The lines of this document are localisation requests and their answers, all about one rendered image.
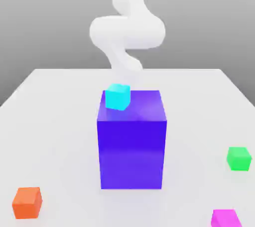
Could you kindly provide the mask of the small magenta cube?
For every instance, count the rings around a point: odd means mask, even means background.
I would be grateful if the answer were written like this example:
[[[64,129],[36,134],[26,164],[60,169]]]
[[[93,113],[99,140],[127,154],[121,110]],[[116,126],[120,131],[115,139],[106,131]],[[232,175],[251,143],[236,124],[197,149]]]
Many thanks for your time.
[[[211,227],[243,227],[234,209],[213,210]]]

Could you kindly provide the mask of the large purple box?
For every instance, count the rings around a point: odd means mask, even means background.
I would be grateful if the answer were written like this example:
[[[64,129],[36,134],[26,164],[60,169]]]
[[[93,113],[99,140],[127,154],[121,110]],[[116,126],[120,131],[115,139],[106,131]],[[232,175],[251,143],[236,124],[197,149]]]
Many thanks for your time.
[[[124,110],[106,108],[97,134],[102,189],[161,189],[167,118],[160,91],[132,91]]]

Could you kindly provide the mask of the small orange cube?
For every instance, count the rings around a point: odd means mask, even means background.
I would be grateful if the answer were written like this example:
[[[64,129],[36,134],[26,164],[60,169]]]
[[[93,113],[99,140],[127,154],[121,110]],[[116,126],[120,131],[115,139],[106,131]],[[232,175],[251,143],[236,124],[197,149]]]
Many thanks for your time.
[[[42,195],[39,187],[18,188],[12,202],[16,219],[38,218],[42,205]]]

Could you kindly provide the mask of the small green cube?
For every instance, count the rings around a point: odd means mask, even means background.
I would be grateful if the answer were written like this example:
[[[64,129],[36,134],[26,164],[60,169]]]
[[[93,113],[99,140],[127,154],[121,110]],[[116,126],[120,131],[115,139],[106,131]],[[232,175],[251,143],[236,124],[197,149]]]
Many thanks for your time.
[[[252,156],[246,147],[229,147],[227,163],[232,171],[249,171]]]

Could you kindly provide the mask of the small cyan cube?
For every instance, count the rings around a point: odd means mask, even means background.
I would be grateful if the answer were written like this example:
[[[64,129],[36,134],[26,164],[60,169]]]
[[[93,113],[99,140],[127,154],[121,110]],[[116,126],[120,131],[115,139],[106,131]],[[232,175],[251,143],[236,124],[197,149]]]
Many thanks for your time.
[[[124,111],[130,104],[130,86],[111,84],[105,91],[106,108]]]

